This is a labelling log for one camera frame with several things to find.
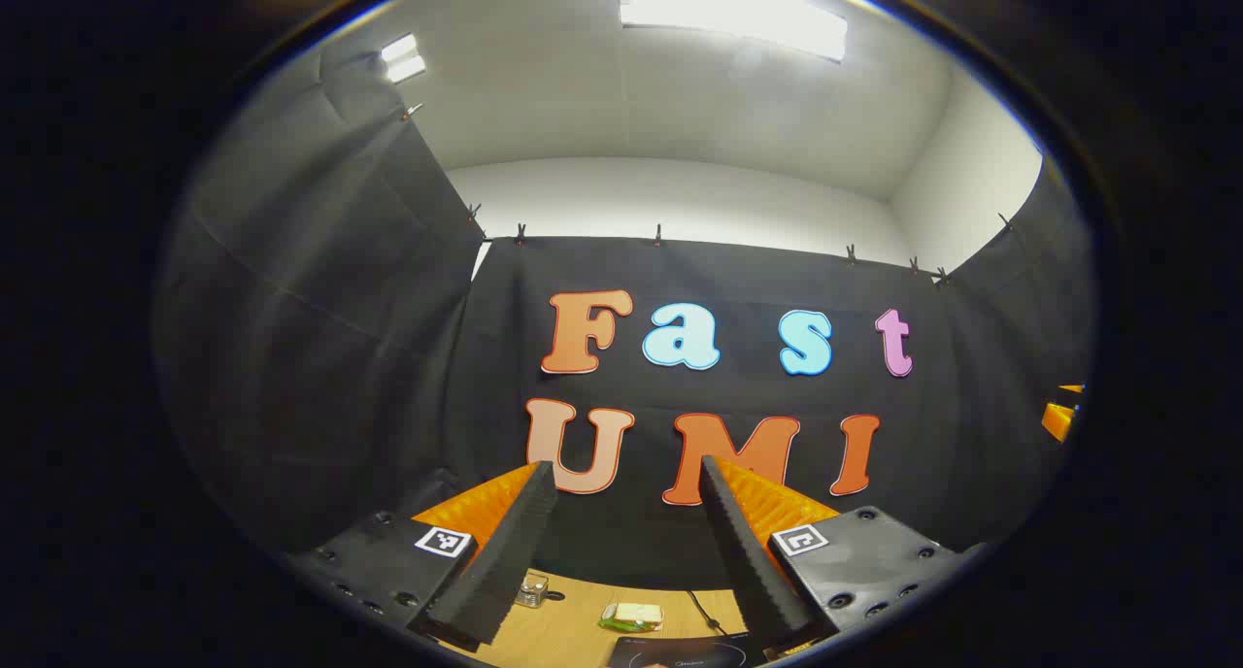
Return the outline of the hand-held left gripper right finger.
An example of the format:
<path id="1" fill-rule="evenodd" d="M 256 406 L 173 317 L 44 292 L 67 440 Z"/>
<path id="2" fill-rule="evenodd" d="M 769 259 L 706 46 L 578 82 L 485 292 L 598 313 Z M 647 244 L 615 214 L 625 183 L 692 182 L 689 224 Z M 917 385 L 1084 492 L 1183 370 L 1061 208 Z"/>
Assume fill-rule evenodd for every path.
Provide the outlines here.
<path id="1" fill-rule="evenodd" d="M 699 493 L 745 623 L 769 651 L 866 639 L 982 554 L 936 544 L 876 506 L 832 513 L 720 457 L 702 457 Z"/>

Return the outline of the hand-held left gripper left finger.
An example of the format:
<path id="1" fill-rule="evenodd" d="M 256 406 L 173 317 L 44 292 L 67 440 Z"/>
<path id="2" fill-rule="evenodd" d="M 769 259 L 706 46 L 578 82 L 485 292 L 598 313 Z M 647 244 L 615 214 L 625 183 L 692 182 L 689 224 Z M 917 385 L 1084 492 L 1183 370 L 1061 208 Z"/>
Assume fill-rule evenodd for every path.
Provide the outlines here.
<path id="1" fill-rule="evenodd" d="M 525 464 L 416 513 L 369 513 L 291 571 L 355 617 L 413 643 L 479 651 L 510 615 L 554 513 L 554 465 Z"/>

